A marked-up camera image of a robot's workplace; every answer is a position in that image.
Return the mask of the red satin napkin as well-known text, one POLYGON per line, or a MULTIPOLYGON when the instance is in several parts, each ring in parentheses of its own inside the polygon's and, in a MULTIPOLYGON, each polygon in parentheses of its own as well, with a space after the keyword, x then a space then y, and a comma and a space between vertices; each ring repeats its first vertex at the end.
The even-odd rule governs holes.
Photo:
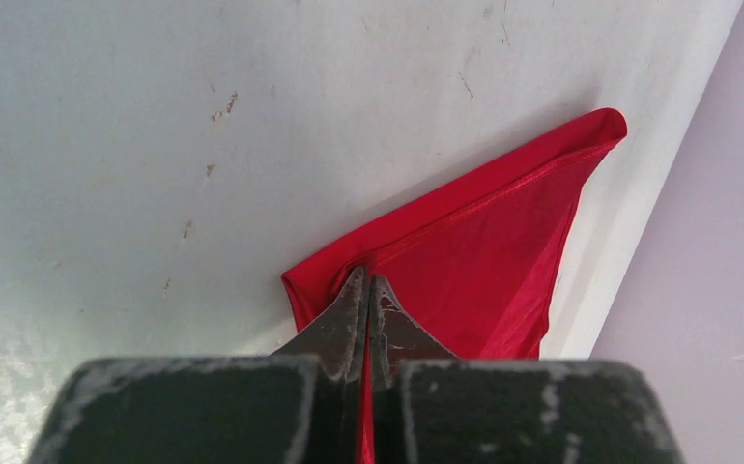
MULTIPOLYGON (((281 277, 298 334, 364 268, 369 297, 372 278, 385 278, 403 309, 455 357, 537 360, 583 187, 627 132, 618 110, 591 111, 315 252, 281 277)), ((358 463, 380 463, 369 297, 358 463)))

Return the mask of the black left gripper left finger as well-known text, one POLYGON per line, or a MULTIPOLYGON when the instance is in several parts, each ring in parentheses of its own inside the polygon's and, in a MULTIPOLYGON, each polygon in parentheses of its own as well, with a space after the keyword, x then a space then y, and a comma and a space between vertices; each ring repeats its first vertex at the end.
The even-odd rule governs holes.
POLYGON ((302 332, 259 357, 88 361, 32 463, 358 463, 370 275, 350 272, 302 332))

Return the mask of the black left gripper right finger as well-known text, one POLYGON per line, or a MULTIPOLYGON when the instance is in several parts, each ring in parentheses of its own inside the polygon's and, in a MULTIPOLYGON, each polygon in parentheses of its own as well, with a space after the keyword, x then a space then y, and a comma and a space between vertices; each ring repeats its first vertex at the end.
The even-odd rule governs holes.
POLYGON ((380 463, 679 463, 654 391, 607 361, 466 361, 374 276, 369 297, 380 463))

